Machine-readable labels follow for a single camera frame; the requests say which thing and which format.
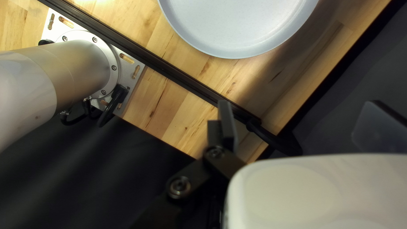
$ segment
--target black cable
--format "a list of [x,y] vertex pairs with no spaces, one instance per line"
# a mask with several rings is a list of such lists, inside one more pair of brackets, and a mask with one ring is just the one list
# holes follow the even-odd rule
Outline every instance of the black cable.
[[60,114],[60,118],[61,118],[62,124],[66,125],[66,126],[72,126],[72,125],[74,125],[74,124],[80,122],[82,119],[84,119],[84,118],[86,118],[86,117],[87,117],[87,115],[86,115],[86,114],[83,114],[83,115],[81,115],[81,116],[79,116],[79,117],[77,117],[77,118],[75,118],[75,119],[73,119],[73,120],[71,120],[71,121],[68,121],[68,120],[67,120],[67,119],[68,119],[68,115],[67,115],[67,114]]
[[90,100],[89,99],[84,99],[82,101],[82,107],[83,107],[83,110],[84,110],[84,114],[77,117],[77,118],[75,118],[75,119],[73,119],[73,120],[70,120],[70,121],[68,121],[67,119],[68,119],[68,115],[71,113],[72,108],[69,108],[68,110],[65,110],[65,111],[61,112],[61,114],[60,114],[61,123],[66,125],[66,126],[72,126],[72,125],[82,121],[86,117],[89,117],[89,119],[91,119],[91,120],[96,120],[102,115],[102,113],[99,113],[97,116],[92,116],[92,114],[94,113],[96,108],[92,107],[90,105]]

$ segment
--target wooden tabletop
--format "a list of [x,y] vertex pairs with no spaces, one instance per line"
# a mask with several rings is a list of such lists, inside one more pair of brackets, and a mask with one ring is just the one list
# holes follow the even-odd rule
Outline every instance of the wooden tabletop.
[[[267,53],[245,59],[209,56],[187,44],[166,21],[157,0],[69,1],[257,115],[266,129],[277,134],[390,0],[320,0],[294,36]],[[17,26],[10,26],[13,20],[30,25],[20,25],[20,32],[13,31],[18,36],[33,33],[34,29],[28,27],[41,26],[38,23],[43,26],[39,19],[27,20],[43,16],[40,3],[0,3],[8,6],[0,8],[0,31],[6,31],[0,48],[34,46],[38,41],[32,37],[31,43],[21,38],[20,47],[15,43],[8,45],[6,38],[10,35],[7,31]],[[3,12],[11,10],[19,15]],[[217,109],[150,68],[136,87],[122,118],[181,151],[200,157],[206,145],[206,122],[216,119]],[[245,161],[253,161],[267,144],[241,123],[237,122],[237,126],[238,154]]]

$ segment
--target wood grain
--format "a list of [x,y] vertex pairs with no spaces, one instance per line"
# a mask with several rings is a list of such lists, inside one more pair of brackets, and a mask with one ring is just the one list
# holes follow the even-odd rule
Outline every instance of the wood grain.
[[38,45],[47,13],[37,0],[0,0],[0,51]]
[[[0,1],[7,5],[0,8],[1,50],[36,45],[38,39],[28,34],[43,26],[44,6],[36,0]],[[157,0],[69,1],[261,117],[263,126],[277,134],[390,0],[320,0],[285,43],[246,59],[196,50],[171,28]],[[18,38],[10,42],[11,37]],[[212,105],[146,69],[122,118],[198,158],[206,145],[206,121],[216,115]],[[238,155],[253,161],[267,144],[237,126]]]

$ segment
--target black bracket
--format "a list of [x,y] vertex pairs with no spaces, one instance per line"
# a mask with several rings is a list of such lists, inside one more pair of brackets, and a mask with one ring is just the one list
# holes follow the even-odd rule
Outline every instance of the black bracket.
[[270,133],[270,131],[261,126],[261,122],[257,119],[249,120],[246,124],[246,128],[248,131],[254,132],[271,147],[288,156],[302,155],[302,149],[298,144],[296,144],[295,142],[284,140]]
[[166,190],[138,217],[131,229],[177,229],[182,207],[204,183],[221,176],[227,182],[246,164],[233,152],[237,133],[228,101],[219,101],[220,120],[208,121],[208,142],[203,158],[168,179]]
[[116,109],[119,103],[122,103],[129,91],[120,84],[117,84],[114,87],[112,92],[112,100],[109,102],[109,105],[106,106],[105,110],[103,111],[102,115],[100,116],[97,125],[99,127],[104,126],[109,120],[113,118],[113,111]]

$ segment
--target bolt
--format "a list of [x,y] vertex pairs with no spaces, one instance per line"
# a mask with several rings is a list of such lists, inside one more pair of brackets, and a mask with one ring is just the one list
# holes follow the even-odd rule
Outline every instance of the bolt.
[[222,147],[217,146],[215,148],[208,150],[208,154],[212,158],[220,158],[223,156],[224,152]]
[[180,199],[186,196],[191,190],[191,183],[185,176],[180,176],[174,179],[169,187],[168,194],[174,199]]

